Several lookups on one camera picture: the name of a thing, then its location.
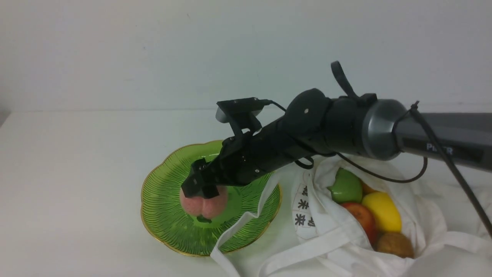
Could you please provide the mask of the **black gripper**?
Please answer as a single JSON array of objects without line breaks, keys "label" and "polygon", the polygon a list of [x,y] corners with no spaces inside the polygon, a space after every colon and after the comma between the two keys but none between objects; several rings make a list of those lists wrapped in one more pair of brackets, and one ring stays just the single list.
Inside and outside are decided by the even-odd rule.
[{"label": "black gripper", "polygon": [[295,160],[304,158],[304,147],[287,131],[283,118],[264,126],[244,144],[227,140],[219,156],[203,169],[186,177],[181,185],[187,198],[212,199],[219,195],[217,185],[246,186]]}]

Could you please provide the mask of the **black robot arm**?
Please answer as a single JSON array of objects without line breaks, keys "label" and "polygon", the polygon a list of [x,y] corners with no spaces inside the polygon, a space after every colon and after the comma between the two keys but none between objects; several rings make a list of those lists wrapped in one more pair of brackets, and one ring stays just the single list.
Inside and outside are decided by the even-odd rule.
[{"label": "black robot arm", "polygon": [[223,140],[214,160],[190,165],[181,189],[186,197],[218,195],[217,186],[243,187],[295,163],[312,169],[313,156],[355,155],[391,160],[412,153],[491,171],[490,113],[420,113],[374,93],[326,97],[318,89],[300,93],[284,115],[262,127],[257,115],[271,100],[243,98],[217,103],[216,118],[234,136]]}]

